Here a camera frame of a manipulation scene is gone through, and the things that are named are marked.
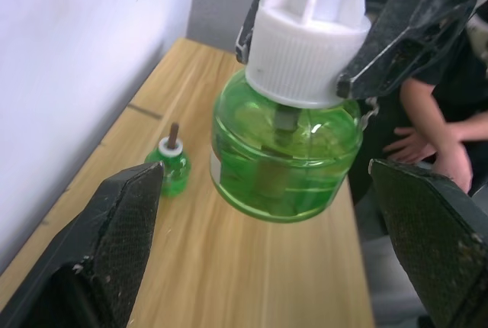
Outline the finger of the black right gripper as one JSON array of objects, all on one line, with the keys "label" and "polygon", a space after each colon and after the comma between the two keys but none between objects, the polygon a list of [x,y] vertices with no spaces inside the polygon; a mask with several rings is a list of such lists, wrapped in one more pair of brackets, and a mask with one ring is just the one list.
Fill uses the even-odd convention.
[{"label": "finger of the black right gripper", "polygon": [[245,20],[240,28],[238,37],[236,38],[236,60],[239,63],[247,63],[249,61],[249,52],[251,48],[252,35],[255,26],[255,18],[257,15],[259,2],[261,0],[252,0],[249,10],[246,14]]},{"label": "finger of the black right gripper", "polygon": [[463,31],[477,0],[388,0],[337,81],[341,98],[392,92],[438,62]]}]

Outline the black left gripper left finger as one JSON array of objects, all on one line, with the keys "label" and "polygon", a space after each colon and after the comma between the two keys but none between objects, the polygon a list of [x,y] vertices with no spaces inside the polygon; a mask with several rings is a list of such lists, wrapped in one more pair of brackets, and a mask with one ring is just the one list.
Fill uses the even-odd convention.
[{"label": "black left gripper left finger", "polygon": [[161,162],[106,178],[1,312],[3,327],[126,327],[153,241]]}]

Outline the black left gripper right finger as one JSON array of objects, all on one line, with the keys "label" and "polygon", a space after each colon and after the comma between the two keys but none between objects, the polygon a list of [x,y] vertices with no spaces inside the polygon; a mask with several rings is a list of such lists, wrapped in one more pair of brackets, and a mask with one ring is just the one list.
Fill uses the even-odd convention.
[{"label": "black left gripper right finger", "polygon": [[449,178],[374,159],[393,250],[436,327],[487,325],[487,215]]}]

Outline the person's bare hand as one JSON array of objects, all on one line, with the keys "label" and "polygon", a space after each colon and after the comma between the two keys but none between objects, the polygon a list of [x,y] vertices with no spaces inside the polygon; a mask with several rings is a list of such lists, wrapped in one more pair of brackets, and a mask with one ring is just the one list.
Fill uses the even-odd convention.
[{"label": "person's bare hand", "polygon": [[414,127],[396,127],[393,133],[400,138],[384,147],[390,160],[416,164],[437,153],[434,146],[418,134]]},{"label": "person's bare hand", "polygon": [[449,178],[462,191],[468,193],[472,185],[473,170],[464,144],[453,133],[445,131],[435,147],[437,154],[434,172]]}]

